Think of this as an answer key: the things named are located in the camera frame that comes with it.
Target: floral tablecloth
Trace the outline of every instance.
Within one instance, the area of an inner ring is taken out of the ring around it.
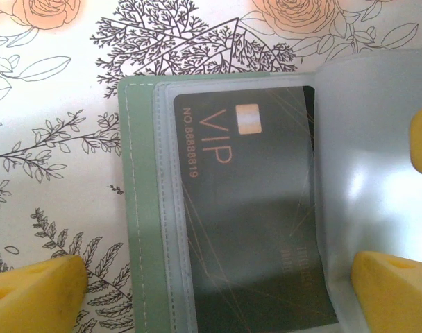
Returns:
[[[422,1],[0,0],[0,272],[79,254],[74,331],[132,332],[121,78],[419,47]]]

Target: card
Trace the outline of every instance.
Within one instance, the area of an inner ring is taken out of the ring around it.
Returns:
[[[313,108],[311,87],[174,99],[199,333],[337,322],[316,242]]]

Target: dark gray card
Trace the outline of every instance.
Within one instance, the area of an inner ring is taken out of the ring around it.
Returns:
[[[313,98],[309,87],[175,98],[199,333],[337,322],[316,243]]]

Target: green leather cover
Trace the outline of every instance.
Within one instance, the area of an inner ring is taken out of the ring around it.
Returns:
[[[251,78],[266,73],[132,76],[119,84],[121,144],[136,332],[171,331],[160,223],[153,89],[167,81]]]

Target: tablecloth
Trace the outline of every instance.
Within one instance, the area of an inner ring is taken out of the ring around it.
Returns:
[[[81,255],[74,332],[132,332],[120,79],[420,47],[422,1],[0,0],[0,272]]]

